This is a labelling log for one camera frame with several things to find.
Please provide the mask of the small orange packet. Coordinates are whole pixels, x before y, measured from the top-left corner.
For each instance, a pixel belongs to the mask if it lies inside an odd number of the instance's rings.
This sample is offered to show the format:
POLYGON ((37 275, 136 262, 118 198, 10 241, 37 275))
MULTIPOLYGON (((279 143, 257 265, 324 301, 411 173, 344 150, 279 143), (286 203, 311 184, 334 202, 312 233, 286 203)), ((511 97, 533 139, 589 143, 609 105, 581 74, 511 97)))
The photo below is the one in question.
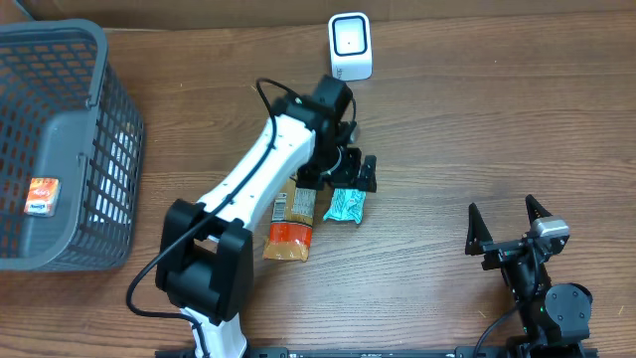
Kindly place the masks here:
POLYGON ((31 179, 24 213, 37 217, 52 217, 61 189, 61 182, 53 177, 34 177, 31 179))

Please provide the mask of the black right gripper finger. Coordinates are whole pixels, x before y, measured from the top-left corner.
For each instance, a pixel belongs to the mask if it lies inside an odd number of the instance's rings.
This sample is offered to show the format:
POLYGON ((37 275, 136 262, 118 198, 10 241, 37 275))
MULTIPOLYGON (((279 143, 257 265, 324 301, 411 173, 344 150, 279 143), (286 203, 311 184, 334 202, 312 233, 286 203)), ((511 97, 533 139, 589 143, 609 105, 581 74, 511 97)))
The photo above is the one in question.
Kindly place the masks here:
POLYGON ((527 214, 530 224, 537 219, 550 217, 552 214, 542 206, 539 201, 531 194, 525 198, 527 214))
POLYGON ((469 224, 465 244, 466 255, 483 255, 493 239, 475 203, 468 207, 469 224))

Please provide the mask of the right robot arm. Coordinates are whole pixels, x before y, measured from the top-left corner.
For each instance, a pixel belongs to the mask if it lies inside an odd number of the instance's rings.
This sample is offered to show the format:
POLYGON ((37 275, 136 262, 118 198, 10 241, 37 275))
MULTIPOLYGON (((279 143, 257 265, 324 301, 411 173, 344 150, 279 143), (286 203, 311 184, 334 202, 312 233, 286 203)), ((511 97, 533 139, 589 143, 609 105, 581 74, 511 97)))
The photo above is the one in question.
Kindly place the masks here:
POLYGON ((546 269, 569 237, 566 221, 550 213, 532 195, 525 198, 530 228, 514 241, 493 240, 478 207, 468 207, 467 256, 481 256, 482 269, 497 269, 510 290, 514 305, 490 324, 478 339, 471 357, 595 357, 583 341, 590 336, 591 292, 578 283, 553 284, 546 269), (489 335, 514 314, 524 333, 507 339, 503 347, 486 347, 489 335))

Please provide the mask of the white tube with gold cap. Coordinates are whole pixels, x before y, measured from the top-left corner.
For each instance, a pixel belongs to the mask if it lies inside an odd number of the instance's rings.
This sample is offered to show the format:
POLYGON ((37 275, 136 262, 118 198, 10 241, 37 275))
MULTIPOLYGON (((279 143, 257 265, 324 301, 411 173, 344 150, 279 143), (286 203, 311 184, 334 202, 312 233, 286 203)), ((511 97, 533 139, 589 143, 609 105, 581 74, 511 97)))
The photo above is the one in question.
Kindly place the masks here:
POLYGON ((116 141, 110 146, 113 159, 108 160, 107 174, 100 179, 99 189, 102 193, 97 195, 95 201, 97 214, 92 217, 94 222, 104 223, 108 218, 117 224, 130 223, 130 204, 126 190, 130 188, 130 154, 135 153, 130 135, 119 132, 116 141))

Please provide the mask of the teal snack packet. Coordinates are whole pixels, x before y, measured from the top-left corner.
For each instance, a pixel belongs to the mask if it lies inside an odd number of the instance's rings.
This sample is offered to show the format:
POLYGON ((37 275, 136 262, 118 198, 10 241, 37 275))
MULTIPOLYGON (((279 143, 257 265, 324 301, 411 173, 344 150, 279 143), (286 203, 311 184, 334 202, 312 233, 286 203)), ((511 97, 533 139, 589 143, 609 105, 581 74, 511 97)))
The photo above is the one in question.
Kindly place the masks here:
POLYGON ((324 221, 354 222, 360 225, 364 216, 366 193, 357 189, 336 188, 324 221))

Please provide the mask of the long orange snack package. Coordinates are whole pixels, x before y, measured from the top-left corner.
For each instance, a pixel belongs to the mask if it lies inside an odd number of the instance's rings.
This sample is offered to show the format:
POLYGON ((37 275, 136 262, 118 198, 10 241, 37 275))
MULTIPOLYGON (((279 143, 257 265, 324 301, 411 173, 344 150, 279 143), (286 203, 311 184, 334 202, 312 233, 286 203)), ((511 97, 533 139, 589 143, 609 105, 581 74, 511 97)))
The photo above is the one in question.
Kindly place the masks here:
POLYGON ((309 258, 317 191, 299 188, 290 177, 273 201, 266 260, 303 261, 309 258))

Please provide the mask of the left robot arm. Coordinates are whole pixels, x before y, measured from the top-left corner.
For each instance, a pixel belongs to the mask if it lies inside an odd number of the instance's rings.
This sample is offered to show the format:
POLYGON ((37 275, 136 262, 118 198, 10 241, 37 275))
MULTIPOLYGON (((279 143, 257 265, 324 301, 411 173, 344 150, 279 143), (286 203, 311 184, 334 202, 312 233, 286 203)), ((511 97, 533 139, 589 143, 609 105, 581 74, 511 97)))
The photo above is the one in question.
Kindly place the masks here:
POLYGON ((155 284, 195 337, 184 357, 246 357, 239 313, 253 285, 252 234, 289 178, 301 189, 377 189, 376 157, 354 146, 355 106, 341 80, 288 89, 265 107, 266 125, 235 169, 197 202, 175 201, 163 224, 155 284))

